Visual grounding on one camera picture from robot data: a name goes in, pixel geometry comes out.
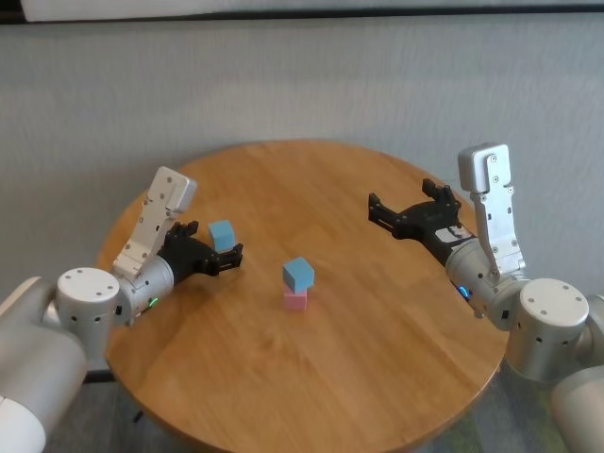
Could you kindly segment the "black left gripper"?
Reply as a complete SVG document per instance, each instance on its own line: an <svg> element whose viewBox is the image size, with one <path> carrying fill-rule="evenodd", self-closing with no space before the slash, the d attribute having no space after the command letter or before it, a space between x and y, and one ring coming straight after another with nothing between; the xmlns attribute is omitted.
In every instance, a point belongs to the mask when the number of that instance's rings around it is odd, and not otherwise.
<svg viewBox="0 0 604 453"><path fill-rule="evenodd" d="M207 244L192 236L197 232L198 222L187 224L176 222L174 233L168 233L159 256L168 264L179 284L194 274L217 277L221 272L238 268L243 261L243 244L237 243L224 252L215 252Z"/></svg>

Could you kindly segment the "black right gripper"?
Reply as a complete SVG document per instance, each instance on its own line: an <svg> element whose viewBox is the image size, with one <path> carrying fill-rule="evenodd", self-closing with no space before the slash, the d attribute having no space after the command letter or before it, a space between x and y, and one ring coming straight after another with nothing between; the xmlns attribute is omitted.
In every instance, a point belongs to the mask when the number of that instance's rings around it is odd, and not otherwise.
<svg viewBox="0 0 604 453"><path fill-rule="evenodd" d="M368 195L370 222L394 234L398 240L419 242L440 263L446 264L454 249L475 238L459 220L461 202L449 185L438 186L424 178L422 192L430 201L400 212L385 207L375 193Z"/></svg>

